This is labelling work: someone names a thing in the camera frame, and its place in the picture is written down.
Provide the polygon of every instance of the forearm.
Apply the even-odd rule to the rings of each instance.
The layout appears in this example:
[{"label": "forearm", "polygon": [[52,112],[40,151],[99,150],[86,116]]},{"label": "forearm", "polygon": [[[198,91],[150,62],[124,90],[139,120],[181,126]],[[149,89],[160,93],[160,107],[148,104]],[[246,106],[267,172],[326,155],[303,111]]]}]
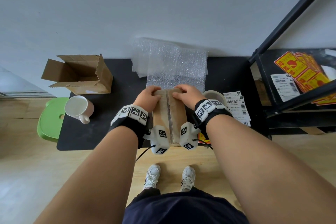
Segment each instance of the forearm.
[{"label": "forearm", "polygon": [[334,221],[336,189],[298,158],[226,115],[206,130],[250,222]]},{"label": "forearm", "polygon": [[36,223],[121,223],[132,182],[138,139],[110,131],[70,176]]}]

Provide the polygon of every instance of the wristband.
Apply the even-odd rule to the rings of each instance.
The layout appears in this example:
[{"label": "wristband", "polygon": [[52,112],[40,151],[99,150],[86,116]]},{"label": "wristband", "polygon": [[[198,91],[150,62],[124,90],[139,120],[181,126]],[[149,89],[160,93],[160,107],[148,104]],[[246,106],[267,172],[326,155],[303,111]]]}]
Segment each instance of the wristband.
[{"label": "wristband", "polygon": [[143,137],[146,132],[147,120],[148,112],[143,108],[137,105],[126,105],[117,112],[111,121],[108,132],[119,126],[131,129],[138,137],[138,149],[140,149],[144,142]]},{"label": "wristband", "polygon": [[195,121],[195,128],[199,128],[202,134],[206,139],[208,138],[208,134],[206,132],[206,126],[213,117],[225,114],[228,116],[232,116],[232,114],[226,109],[225,105],[219,102],[216,99],[202,99],[195,105],[195,112],[192,117]]}]

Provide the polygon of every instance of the wooden floor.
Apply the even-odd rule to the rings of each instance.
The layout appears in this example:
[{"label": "wooden floor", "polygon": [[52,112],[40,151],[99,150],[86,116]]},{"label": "wooden floor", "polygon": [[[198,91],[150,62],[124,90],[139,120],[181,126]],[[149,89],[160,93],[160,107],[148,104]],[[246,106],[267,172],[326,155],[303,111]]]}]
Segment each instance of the wooden floor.
[{"label": "wooden floor", "polygon": [[[32,223],[90,151],[58,151],[38,137],[38,118],[48,99],[0,100],[0,223]],[[336,136],[275,136],[274,141],[303,159],[336,185]],[[148,167],[158,163],[162,193],[175,192],[185,166],[196,170],[195,185],[239,203],[211,149],[171,148],[163,156],[146,152],[136,163],[128,203],[142,190]]]}]

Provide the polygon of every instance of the plastic stool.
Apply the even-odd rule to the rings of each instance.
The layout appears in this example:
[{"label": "plastic stool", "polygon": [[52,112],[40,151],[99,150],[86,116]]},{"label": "plastic stool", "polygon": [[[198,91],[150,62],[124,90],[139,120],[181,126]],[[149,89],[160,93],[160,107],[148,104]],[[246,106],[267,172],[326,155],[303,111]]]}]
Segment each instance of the plastic stool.
[{"label": "plastic stool", "polygon": [[37,124],[39,137],[57,143],[65,115],[64,107],[68,100],[69,98],[54,98],[45,104]]}]

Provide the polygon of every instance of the white sneaker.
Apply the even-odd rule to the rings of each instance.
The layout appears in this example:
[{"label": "white sneaker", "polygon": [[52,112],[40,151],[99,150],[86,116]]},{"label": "white sneaker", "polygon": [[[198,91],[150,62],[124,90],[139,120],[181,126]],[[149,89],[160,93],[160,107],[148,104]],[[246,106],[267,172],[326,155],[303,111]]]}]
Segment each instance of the white sneaker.
[{"label": "white sneaker", "polygon": [[183,189],[191,190],[191,188],[194,187],[195,179],[196,179],[195,169],[193,169],[190,166],[187,166],[182,173],[182,185],[180,188],[180,192]]},{"label": "white sneaker", "polygon": [[161,168],[159,165],[151,165],[148,168],[146,179],[145,179],[145,184],[143,186],[143,189],[152,187],[156,188],[156,184],[158,183],[159,177],[161,173]]}]

